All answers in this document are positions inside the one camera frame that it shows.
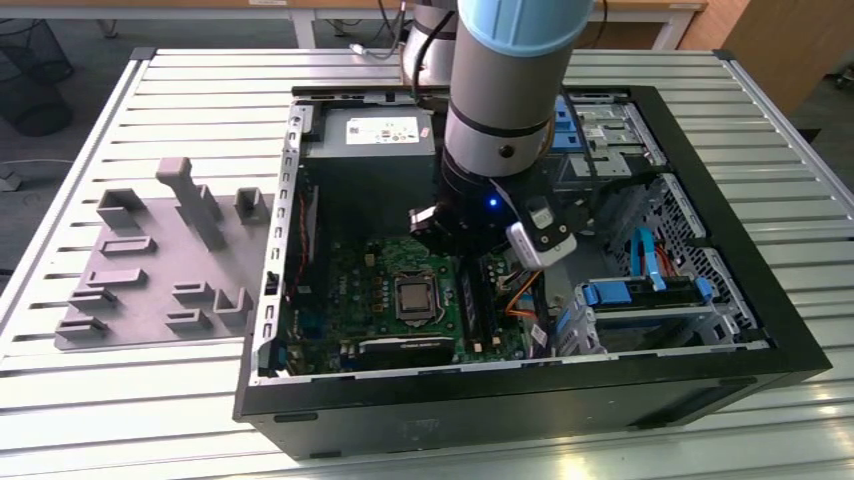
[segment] floor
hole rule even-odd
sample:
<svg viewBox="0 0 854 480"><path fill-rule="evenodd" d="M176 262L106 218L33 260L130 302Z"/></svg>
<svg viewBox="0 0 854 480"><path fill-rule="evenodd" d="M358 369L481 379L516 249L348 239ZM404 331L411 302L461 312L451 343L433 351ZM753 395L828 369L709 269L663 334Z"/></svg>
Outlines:
<svg viewBox="0 0 854 480"><path fill-rule="evenodd" d="M44 138L25 138L0 122L0 163L24 159L73 160L130 51L138 46L162 48L296 48L289 22L253 21L121 21L118 38L104 40L93 21L50 21L74 75L60 85L74 111L73 124ZM336 37L332 26L314 24L318 48L345 48L353 41L380 47L389 43L382 34L369 42L380 26L364 21L344 27L346 37ZM228 32L210 35L209 32ZM813 147L850 188L854 188L854 90L838 91L821 83L791 120L797 128L820 128ZM17 192L0 193L0 270L17 264L29 239L64 179L66 165L16 165L24 179ZM8 277L0 276L0 292Z"/></svg>

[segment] gray plastic block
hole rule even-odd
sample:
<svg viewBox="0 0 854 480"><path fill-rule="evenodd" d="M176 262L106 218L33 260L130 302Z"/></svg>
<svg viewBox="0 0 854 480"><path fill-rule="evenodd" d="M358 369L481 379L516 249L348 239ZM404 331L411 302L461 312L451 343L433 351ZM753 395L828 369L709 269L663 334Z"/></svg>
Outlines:
<svg viewBox="0 0 854 480"><path fill-rule="evenodd" d="M124 237L101 242L97 249L105 257L144 255L157 250L157 242L150 237Z"/></svg>
<svg viewBox="0 0 854 480"><path fill-rule="evenodd" d="M221 290L216 291L216 298L213 299L213 313L218 316L218 319L222 321L225 326L234 328L242 327L252 308L254 308L254 304L245 288L241 288L237 292L236 305L233 305L230 300L228 300L225 292Z"/></svg>
<svg viewBox="0 0 854 480"><path fill-rule="evenodd" d="M12 169L0 164L0 192L13 192L21 186L21 177Z"/></svg>
<svg viewBox="0 0 854 480"><path fill-rule="evenodd" d="M98 339L106 335L109 328L94 317L78 317L62 320L56 327L56 334L65 340Z"/></svg>
<svg viewBox="0 0 854 480"><path fill-rule="evenodd" d="M264 196L256 187L241 188L234 195L234 210L240 217L240 223L250 225L253 223L269 222L269 208L264 203Z"/></svg>
<svg viewBox="0 0 854 480"><path fill-rule="evenodd" d="M106 190L97 202L96 212L109 228L138 228L133 220L133 212L145 209L145 204L136 196L132 188Z"/></svg>
<svg viewBox="0 0 854 480"><path fill-rule="evenodd" d="M148 275L141 268L133 268L130 270L101 270L89 272L85 279L85 284L89 287L114 287L116 285L140 286L145 284Z"/></svg>
<svg viewBox="0 0 854 480"><path fill-rule="evenodd" d="M116 296L104 287L78 288L70 292L68 303L81 312L116 308Z"/></svg>
<svg viewBox="0 0 854 480"><path fill-rule="evenodd" d="M204 206L210 212L210 215L213 215L213 220L218 222L222 219L222 211L218 209L218 204L216 203L216 199L213 198L210 189L208 188L206 185L198 185L196 187L196 190L198 191L198 197L201 198L201 203L204 203ZM192 220L189 217L185 216L184 209L181 208L181 206L178 205L177 207L174 207L174 209L177 210L177 213L184 219L184 223L186 225L192 225Z"/></svg>
<svg viewBox="0 0 854 480"><path fill-rule="evenodd" d="M172 297L184 306L213 299L213 289L206 282L181 282L172 285Z"/></svg>
<svg viewBox="0 0 854 480"><path fill-rule="evenodd" d="M198 308L165 314L165 325L173 332L194 332L210 328L210 320Z"/></svg>
<svg viewBox="0 0 854 480"><path fill-rule="evenodd" d="M93 249L80 276L78 290L69 299L66 320L94 316L106 325L109 333L102 337L88 338L72 334L72 339L57 335L56 347L60 350L214 339L242 334L242 326L233 326L228 312L225 319L220 319L218 314L213 312L214 292L221 290L229 299L240 303L240 289L244 289L250 301L246 304L257 304L269 226L242 225L232 205L233 196L213 198L222 214L217 227L226 245L213 252L208 251L194 228L188 227L181 220L174 209L174 199L145 199L144 211L130 209L133 221L156 244L156 249L138 255L116 255L112 252L104 254L101 248ZM269 205L270 196L264 200ZM126 234L126 231L114 232L104 227L94 245L112 245L108 250L121 249L116 246L122 240L129 240L128 245L141 247L141 243L134 243L140 238L138 234L134 237L124 236ZM146 274L142 285L113 284L106 288L86 286L85 280L92 272L97 274L97 281L100 274L137 269ZM188 283L205 283L213 291L213 296L197 302L185 299L186 304L181 303L173 296L173 288L176 284ZM178 328L180 331L176 333L166 325L166 314L184 309L201 310L209 327L194 330Z"/></svg>
<svg viewBox="0 0 854 480"><path fill-rule="evenodd" d="M225 246L225 238L216 227L216 218L210 215L209 208L192 182L190 170L189 159L178 157L162 158L154 176L160 183L174 192L174 198L177 198L177 203L181 206L180 216L198 232L198 237L208 250L216 251Z"/></svg>

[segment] blue plastic tab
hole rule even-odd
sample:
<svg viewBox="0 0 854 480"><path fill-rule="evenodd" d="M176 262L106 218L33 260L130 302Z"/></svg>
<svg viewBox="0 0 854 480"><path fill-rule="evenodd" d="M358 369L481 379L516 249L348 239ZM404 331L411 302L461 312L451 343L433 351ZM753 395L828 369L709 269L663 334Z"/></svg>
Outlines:
<svg viewBox="0 0 854 480"><path fill-rule="evenodd" d="M657 266L657 256L655 255L655 237L652 236L652 231L645 227L637 227L635 234L631 236L631 274L633 276L643 275L640 272L637 246L643 247L643 263L645 264L645 273L649 280L652 280L652 290L656 292L667 290L667 284L664 284Z"/></svg>
<svg viewBox="0 0 854 480"><path fill-rule="evenodd" d="M565 324L569 323L569 318L572 317L569 313L571 313L569 309L567 308L565 311L563 312L563 315L560 316L560 321L557 322L557 329L556 329L557 334L560 334L560 332L563 331Z"/></svg>
<svg viewBox="0 0 854 480"><path fill-rule="evenodd" d="M696 285L699 294L703 297L703 302L709 302L715 296L715 292L711 289L711 284L708 283L708 280L705 280L705 277L696 278L696 280L693 280L693 285Z"/></svg>
<svg viewBox="0 0 854 480"><path fill-rule="evenodd" d="M601 305L631 303L631 295L628 294L625 282L597 282L593 284L593 287Z"/></svg>
<svg viewBox="0 0 854 480"><path fill-rule="evenodd" d="M555 140L551 143L551 151L556 153L572 153L581 151L581 142L573 132L555 132Z"/></svg>
<svg viewBox="0 0 854 480"><path fill-rule="evenodd" d="M584 301L591 307L599 304L599 294L592 286L581 287L581 293L584 294Z"/></svg>
<svg viewBox="0 0 854 480"><path fill-rule="evenodd" d="M563 99L557 98L555 102L555 132L573 132L575 122L572 121L572 112L565 108Z"/></svg>

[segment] metal mesh panel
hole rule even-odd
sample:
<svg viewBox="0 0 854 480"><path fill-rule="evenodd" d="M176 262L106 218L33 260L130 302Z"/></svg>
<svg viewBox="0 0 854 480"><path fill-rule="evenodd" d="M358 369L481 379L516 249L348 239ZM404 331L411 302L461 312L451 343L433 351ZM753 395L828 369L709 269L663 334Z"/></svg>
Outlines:
<svg viewBox="0 0 854 480"><path fill-rule="evenodd" d="M663 248L681 275L704 277L715 290L715 303L728 305L728 314L740 328L756 328L752 314L744 305L717 252L689 245L691 239L705 236L704 229L681 194L672 176L653 182L648 188L635 187L616 200L621 211L611 222L613 236L608 243L608 261L613 271L629 275L631 235L647 227L663 242Z"/></svg>

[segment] aluminum extrusion table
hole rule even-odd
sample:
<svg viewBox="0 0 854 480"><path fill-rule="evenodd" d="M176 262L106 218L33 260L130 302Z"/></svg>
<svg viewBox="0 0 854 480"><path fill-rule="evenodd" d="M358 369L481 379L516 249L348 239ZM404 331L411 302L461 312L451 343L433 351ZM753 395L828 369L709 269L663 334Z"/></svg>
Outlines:
<svg viewBox="0 0 854 480"><path fill-rule="evenodd" d="M659 88L825 348L834 369L807 383L676 429L296 464L230 420L240 338L53 348L104 189L168 196L157 158L188 156L214 195L249 185L270 193L290 87L393 84L397 75L396 59L377 65L336 50L160 50L130 61L0 300L0 476L851 478L851 194L737 63L704 52L577 51L567 79Z"/></svg>

